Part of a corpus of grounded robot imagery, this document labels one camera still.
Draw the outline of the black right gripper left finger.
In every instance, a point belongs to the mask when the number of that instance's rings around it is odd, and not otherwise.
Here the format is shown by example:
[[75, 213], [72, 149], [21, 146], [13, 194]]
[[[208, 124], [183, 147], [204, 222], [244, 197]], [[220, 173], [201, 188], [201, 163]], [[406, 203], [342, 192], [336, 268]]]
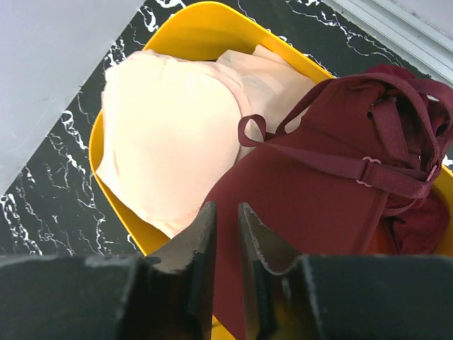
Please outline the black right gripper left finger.
[[148, 256], [4, 256], [2, 339], [209, 339], [217, 207]]

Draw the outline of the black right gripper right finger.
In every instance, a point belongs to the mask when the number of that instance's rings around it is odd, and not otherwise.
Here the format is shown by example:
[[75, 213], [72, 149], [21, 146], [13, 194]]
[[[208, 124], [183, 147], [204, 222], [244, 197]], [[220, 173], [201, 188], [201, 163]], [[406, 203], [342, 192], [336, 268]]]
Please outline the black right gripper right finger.
[[238, 211], [247, 339], [451, 339], [452, 259], [313, 256]]

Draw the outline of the dark maroon bra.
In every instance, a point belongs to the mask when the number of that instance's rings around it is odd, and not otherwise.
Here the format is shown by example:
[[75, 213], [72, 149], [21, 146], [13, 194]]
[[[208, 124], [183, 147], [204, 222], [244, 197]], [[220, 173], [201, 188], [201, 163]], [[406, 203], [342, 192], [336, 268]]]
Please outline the dark maroon bra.
[[[250, 138], [252, 120], [258, 136]], [[206, 199], [217, 206], [213, 313], [246, 338], [239, 206], [302, 254], [435, 256], [449, 242], [452, 89], [399, 67], [327, 79], [268, 132], [242, 118], [251, 151]]]

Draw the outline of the pale pink bra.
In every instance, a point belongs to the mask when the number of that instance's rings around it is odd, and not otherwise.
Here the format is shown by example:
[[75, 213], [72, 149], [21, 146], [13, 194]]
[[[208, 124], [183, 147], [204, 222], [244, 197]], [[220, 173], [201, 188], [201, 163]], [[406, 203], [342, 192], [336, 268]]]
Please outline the pale pink bra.
[[313, 86], [261, 45], [215, 61], [135, 52], [105, 72], [96, 173], [141, 220], [174, 237], [248, 153], [237, 136], [240, 119], [261, 115], [274, 132]]

